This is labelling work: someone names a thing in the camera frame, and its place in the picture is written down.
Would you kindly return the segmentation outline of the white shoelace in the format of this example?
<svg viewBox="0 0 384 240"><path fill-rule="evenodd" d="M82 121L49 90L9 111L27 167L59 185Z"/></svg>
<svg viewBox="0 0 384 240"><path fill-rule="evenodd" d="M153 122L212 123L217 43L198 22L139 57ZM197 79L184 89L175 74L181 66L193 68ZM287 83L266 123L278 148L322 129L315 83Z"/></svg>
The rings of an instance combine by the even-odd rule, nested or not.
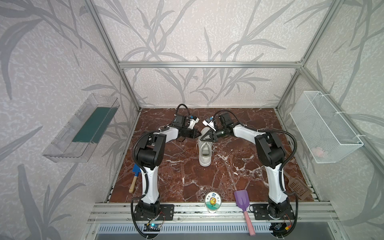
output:
<svg viewBox="0 0 384 240"><path fill-rule="evenodd" d="M203 138L199 139L199 151L203 156L208 156L213 153L213 143L206 141Z"/></svg>

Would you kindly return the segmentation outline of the white sneaker shoe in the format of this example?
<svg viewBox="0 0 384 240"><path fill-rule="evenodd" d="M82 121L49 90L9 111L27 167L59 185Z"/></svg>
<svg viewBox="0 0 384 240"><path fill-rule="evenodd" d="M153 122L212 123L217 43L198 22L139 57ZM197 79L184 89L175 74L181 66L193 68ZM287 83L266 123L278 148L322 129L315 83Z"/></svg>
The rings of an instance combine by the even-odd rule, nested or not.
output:
<svg viewBox="0 0 384 240"><path fill-rule="evenodd" d="M198 146L199 146L199 163L203 167L208 167L212 161L213 155L213 143L203 141L203 135L209 132L211 128L205 127L202 129L202 135L199 137Z"/></svg>

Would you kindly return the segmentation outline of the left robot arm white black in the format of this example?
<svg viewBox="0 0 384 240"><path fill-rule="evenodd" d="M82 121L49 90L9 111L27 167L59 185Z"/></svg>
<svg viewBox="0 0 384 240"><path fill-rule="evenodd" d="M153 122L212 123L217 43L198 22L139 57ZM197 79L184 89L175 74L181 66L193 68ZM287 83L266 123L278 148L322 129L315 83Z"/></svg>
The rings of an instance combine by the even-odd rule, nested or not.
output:
<svg viewBox="0 0 384 240"><path fill-rule="evenodd" d="M152 215L160 213L160 193L158 190L158 170L163 161L166 143L180 137L196 139L201 132L195 128L196 116L175 115L171 124L144 133L135 143L133 160L142 173L142 195L136 198L137 211Z"/></svg>

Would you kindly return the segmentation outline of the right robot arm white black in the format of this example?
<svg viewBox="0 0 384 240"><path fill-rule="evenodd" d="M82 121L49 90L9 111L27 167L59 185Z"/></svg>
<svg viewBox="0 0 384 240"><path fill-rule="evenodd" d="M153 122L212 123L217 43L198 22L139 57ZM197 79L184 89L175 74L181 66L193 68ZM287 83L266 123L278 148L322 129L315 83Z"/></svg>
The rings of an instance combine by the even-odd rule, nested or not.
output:
<svg viewBox="0 0 384 240"><path fill-rule="evenodd" d="M283 130L260 130L251 128L241 122L235 123L230 117L231 111L222 110L219 119L222 128L218 128L215 116L203 121L210 129L202 135L203 142L216 143L218 138L234 136L255 144L259 161L265 166L269 183L269 211L276 218L290 207L290 201L283 178L284 166L297 151L297 140L289 132ZM289 157L279 137L279 133L289 136L294 149Z"/></svg>

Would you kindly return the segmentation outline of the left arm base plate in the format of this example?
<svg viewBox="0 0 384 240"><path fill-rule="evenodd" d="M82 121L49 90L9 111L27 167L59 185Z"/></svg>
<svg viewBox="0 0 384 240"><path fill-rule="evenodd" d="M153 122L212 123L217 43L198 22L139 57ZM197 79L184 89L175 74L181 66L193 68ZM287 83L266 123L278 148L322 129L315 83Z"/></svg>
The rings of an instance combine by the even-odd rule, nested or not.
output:
<svg viewBox="0 0 384 240"><path fill-rule="evenodd" d="M175 205L160 204L158 210L145 210L143 208L135 207L134 217L136 221L172 221L174 219Z"/></svg>

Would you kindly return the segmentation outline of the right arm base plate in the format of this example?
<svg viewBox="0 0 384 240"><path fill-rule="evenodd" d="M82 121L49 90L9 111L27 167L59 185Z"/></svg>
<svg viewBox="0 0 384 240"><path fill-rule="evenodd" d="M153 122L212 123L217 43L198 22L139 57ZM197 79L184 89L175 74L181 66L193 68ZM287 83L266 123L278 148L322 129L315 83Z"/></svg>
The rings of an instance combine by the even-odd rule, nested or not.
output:
<svg viewBox="0 0 384 240"><path fill-rule="evenodd" d="M284 219L290 219L293 220L295 218L295 211L292 209L292 207L288 207L286 210L284 210L280 214L273 214L271 212L271 209L269 204L252 204L250 205L250 211L254 214L254 217L256 220L276 220L276 221L282 221Z"/></svg>

